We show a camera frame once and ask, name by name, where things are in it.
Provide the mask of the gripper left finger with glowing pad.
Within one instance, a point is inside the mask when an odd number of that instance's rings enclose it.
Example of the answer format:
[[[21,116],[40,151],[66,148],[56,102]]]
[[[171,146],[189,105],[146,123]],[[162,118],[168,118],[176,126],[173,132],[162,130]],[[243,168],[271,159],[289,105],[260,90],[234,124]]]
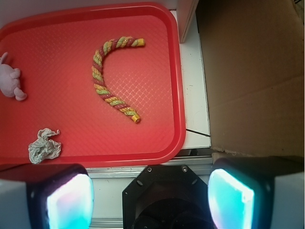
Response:
[[[93,182],[80,164],[0,166],[2,229],[87,229]]]

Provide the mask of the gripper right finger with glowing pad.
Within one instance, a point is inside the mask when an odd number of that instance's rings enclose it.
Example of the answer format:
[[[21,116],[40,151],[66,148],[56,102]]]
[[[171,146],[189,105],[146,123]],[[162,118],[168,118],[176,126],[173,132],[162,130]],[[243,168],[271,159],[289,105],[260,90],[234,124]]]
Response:
[[[208,181],[208,203],[218,229],[303,229],[305,160],[219,158]]]

